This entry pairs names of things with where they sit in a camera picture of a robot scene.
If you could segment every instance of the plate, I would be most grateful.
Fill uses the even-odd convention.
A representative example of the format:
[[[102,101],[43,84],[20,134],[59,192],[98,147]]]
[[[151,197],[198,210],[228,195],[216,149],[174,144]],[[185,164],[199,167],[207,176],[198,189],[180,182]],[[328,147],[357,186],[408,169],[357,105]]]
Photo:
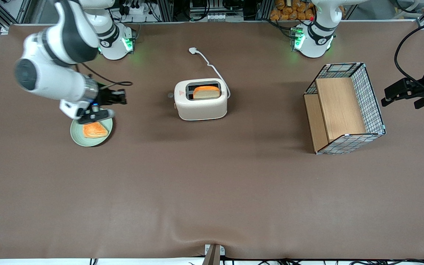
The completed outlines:
[[[100,121],[99,123],[101,123],[101,125],[104,126],[104,128],[106,128],[106,130],[107,130],[107,136],[106,137],[100,137],[100,138],[86,138],[86,137],[84,137],[83,125],[78,124],[78,122],[76,120],[73,120],[71,122],[71,126],[70,126],[71,138],[73,139],[73,141],[75,143],[79,144],[80,146],[84,146],[84,147],[96,146],[96,145],[102,143],[111,134],[112,127],[113,127],[113,121],[112,121],[112,118],[111,118],[111,119]]]

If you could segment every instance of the table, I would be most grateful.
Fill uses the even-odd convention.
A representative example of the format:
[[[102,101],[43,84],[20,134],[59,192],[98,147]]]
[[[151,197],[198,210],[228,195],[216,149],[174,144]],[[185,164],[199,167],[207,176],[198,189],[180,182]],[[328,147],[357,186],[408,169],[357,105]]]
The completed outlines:
[[[219,243],[231,258],[424,258],[424,108],[382,109],[387,135],[348,155],[313,154],[303,93],[327,63],[365,62],[375,93],[402,75],[392,61],[415,22],[342,22],[319,59],[290,52],[264,22],[144,25],[135,54],[89,66],[131,80],[113,137],[73,143],[58,102],[13,77],[22,41],[0,37],[0,258],[163,258]],[[215,77],[229,112],[182,121],[177,82]],[[400,64],[424,73],[424,31]]]

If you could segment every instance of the bread slice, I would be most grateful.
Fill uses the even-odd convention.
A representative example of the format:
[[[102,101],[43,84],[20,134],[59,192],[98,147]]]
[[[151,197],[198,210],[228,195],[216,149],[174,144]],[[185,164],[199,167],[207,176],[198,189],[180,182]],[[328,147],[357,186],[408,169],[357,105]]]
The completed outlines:
[[[83,134],[86,138],[106,137],[109,132],[99,122],[83,125]]]
[[[200,86],[194,89],[193,99],[212,99],[220,97],[220,89],[215,86]]]

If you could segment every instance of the black cable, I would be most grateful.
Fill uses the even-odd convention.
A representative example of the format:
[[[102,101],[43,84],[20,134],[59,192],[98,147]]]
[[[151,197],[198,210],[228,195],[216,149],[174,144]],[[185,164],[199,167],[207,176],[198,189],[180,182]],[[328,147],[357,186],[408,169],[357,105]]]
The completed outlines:
[[[305,24],[305,23],[304,23],[302,20],[300,20],[300,19],[297,19],[297,20],[299,20],[299,21],[300,21],[300,23],[302,23],[302,24],[306,25],[307,27],[308,27],[308,26],[310,26],[310,24],[308,24],[308,25],[307,25],[307,24]]]
[[[207,15],[209,14],[209,11],[210,11],[210,9],[211,9],[211,5],[210,5],[209,0],[204,0],[204,1],[205,1],[204,13],[203,13],[203,14],[202,14],[202,16],[201,16],[201,17],[199,17],[198,19],[194,19],[194,18],[191,18],[191,17],[190,17],[190,16],[186,13],[186,9],[187,9],[187,8],[189,8],[189,9],[190,9],[190,7],[186,7],[186,6],[184,5],[184,3],[189,2],[189,0],[184,0],[184,1],[183,1],[183,7],[182,7],[184,17],[185,17],[185,18],[187,18],[187,20],[189,20],[189,21],[199,21],[199,20],[202,20],[202,19],[204,19],[205,17],[207,17]]]
[[[294,37],[292,37],[291,35],[288,35],[284,30],[291,30],[290,27],[284,27],[278,24],[278,22],[276,21],[276,23],[272,22],[271,20],[268,20],[267,18],[262,18],[261,20],[267,21],[269,22],[271,25],[273,25],[274,27],[278,28],[282,35],[288,37],[289,39],[295,39]]]
[[[406,10],[405,8],[403,8],[403,7],[400,5],[399,0],[395,0],[395,4],[396,4],[396,5],[397,5],[397,7],[398,7],[400,10],[402,10],[403,12],[407,12],[407,13],[411,13],[411,14],[418,13],[418,12],[416,12],[415,10],[411,10],[411,11],[409,11],[409,10]]]
[[[420,82],[418,82],[416,79],[414,79],[413,77],[411,77],[409,74],[407,74],[404,70],[402,70],[402,68],[399,65],[399,62],[397,60],[397,57],[399,56],[399,52],[400,52],[400,48],[402,47],[402,45],[404,44],[404,42],[411,36],[414,35],[416,32],[418,32],[419,30],[424,29],[424,25],[416,28],[414,30],[412,30],[410,33],[408,33],[400,42],[399,46],[397,47],[397,50],[395,50],[395,55],[394,55],[394,63],[395,63],[395,67],[397,67],[397,69],[404,75],[406,76],[408,79],[410,79],[412,82],[414,82],[415,84],[417,84],[418,86],[424,88],[424,85],[421,84]]]
[[[261,20],[264,20],[264,21],[269,22],[269,23],[270,23],[271,25],[273,25],[274,27],[281,28],[281,29],[285,29],[285,30],[291,30],[291,28],[290,28],[290,27],[284,27],[284,26],[279,25],[277,21],[276,21],[276,23],[274,23],[274,22],[272,22],[271,20],[268,20],[267,18],[261,18]]]
[[[108,82],[111,82],[111,83],[115,83],[115,84],[117,84],[117,85],[121,85],[121,86],[131,86],[131,85],[133,85],[133,83],[132,82],[130,82],[130,81],[121,81],[121,82],[115,82],[115,81],[112,81],[112,80],[109,80],[109,79],[107,79],[106,77],[103,77],[102,75],[100,75],[100,74],[98,74],[96,71],[94,71],[93,69],[91,69],[90,67],[88,67],[85,63],[81,63],[86,69],[88,69],[89,71],[91,71],[93,74],[95,74],[95,75],[97,75],[98,77],[101,77],[102,79],[104,79],[104,80],[106,80],[106,81],[108,81]]]
[[[155,18],[155,20],[157,20],[158,22],[161,22],[160,18],[158,17],[158,15],[155,12],[155,9],[153,9],[153,5],[150,1],[145,1],[146,5],[148,6],[148,9],[151,10],[153,17]]]

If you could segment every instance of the wooden panel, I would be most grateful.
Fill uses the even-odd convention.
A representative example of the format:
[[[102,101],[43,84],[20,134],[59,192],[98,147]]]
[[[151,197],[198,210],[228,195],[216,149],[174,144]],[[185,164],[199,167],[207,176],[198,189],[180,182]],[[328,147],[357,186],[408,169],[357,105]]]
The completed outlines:
[[[365,134],[351,78],[319,78],[316,83],[328,141],[343,134]]]
[[[313,149],[319,151],[328,144],[325,123],[323,122],[322,109],[317,94],[306,94],[303,96],[307,109],[308,124],[312,135]]]

